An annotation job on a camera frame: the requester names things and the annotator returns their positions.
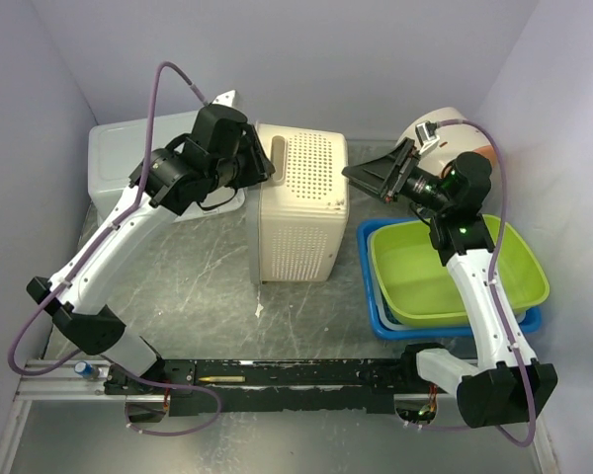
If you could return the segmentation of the cream perforated basket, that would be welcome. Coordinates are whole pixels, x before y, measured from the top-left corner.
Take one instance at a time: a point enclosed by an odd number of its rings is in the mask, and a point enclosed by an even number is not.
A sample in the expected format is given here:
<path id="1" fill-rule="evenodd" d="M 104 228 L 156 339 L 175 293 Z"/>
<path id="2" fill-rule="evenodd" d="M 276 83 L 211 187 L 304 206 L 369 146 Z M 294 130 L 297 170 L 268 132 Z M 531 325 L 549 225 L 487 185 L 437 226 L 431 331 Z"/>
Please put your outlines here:
<path id="1" fill-rule="evenodd" d="M 343 134 L 258 123 L 275 168 L 246 193 L 250 279 L 319 282 L 329 278 L 349 216 Z"/>

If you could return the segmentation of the white translucent plastic bin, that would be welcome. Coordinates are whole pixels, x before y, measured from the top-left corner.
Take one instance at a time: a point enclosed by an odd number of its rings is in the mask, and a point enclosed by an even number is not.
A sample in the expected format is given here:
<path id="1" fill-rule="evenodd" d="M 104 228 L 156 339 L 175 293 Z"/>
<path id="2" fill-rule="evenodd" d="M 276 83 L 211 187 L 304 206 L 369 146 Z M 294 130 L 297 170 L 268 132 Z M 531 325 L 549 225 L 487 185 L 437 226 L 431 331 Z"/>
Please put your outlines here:
<path id="1" fill-rule="evenodd" d="M 114 210 L 129 175 L 144 157 L 146 119 L 97 125 L 90 130 L 88 142 L 88 193 L 103 222 Z M 239 209 L 245 203 L 245 192 L 220 189 L 203 202 L 209 211 L 190 206 L 178 217 L 179 222 Z"/>

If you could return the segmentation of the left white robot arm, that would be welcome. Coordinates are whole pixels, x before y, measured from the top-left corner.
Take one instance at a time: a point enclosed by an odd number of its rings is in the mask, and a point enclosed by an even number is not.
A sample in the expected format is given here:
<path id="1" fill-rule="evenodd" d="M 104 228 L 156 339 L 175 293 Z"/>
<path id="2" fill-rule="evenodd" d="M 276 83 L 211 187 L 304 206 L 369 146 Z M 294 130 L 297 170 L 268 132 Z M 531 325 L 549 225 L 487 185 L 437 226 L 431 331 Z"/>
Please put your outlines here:
<path id="1" fill-rule="evenodd" d="M 188 207 L 219 189 L 234 191 L 267 181 L 274 167 L 242 112 L 210 104 L 189 133 L 148 149 L 129 177 L 115 209 L 60 271 L 35 277 L 29 295 L 55 328 L 81 352 L 128 370 L 140 393 L 165 380 L 160 355 L 113 312 L 108 299 L 130 261 Z"/>

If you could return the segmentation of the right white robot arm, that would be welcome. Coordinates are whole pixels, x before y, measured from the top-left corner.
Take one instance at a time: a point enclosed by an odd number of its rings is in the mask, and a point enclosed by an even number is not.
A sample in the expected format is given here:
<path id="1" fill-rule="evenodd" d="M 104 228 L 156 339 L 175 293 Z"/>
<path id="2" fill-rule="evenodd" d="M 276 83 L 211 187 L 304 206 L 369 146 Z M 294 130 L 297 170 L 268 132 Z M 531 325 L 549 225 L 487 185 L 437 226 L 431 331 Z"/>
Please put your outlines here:
<path id="1" fill-rule="evenodd" d="M 528 344 L 501 282 L 502 240 L 491 237 L 480 212 L 492 166 L 482 155 L 465 151 L 438 177 L 421 169 L 419 158 L 413 140 L 405 138 L 381 158 L 342 171 L 352 187 L 372 198 L 404 197 L 428 210 L 431 245 L 455 283 L 472 330 L 476 364 L 439 345 L 412 345 L 402 356 L 400 383 L 414 393 L 433 383 L 454 395 L 470 428 L 520 423 L 533 428 L 557 374 Z"/>

